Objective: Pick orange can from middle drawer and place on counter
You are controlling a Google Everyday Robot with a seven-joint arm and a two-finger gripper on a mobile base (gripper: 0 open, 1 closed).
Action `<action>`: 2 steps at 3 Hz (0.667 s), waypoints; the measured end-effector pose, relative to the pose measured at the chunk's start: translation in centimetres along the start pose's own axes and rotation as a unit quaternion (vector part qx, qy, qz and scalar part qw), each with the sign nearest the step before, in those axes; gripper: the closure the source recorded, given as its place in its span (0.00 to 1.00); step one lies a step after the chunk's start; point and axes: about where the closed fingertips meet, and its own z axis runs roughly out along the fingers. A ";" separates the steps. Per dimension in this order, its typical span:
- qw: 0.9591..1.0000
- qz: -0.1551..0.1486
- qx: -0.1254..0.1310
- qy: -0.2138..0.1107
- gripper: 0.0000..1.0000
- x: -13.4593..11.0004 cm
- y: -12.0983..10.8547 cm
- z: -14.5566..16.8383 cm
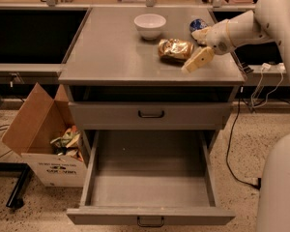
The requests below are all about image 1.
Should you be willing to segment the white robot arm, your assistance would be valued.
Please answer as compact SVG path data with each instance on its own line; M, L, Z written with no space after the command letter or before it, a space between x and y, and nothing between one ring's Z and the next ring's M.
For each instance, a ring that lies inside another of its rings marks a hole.
M191 35L199 47L184 73L246 44L276 43L290 83L290 0L258 0L255 9ZM268 154L261 179L256 232L290 232L290 134Z

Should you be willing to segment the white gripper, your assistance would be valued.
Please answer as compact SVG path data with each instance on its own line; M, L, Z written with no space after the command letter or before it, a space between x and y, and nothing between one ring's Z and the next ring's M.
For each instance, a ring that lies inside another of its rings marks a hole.
M183 73L192 73L211 62L215 55L224 55L236 49L231 37L232 20L225 19L212 27L205 27L191 33L199 46L182 66Z

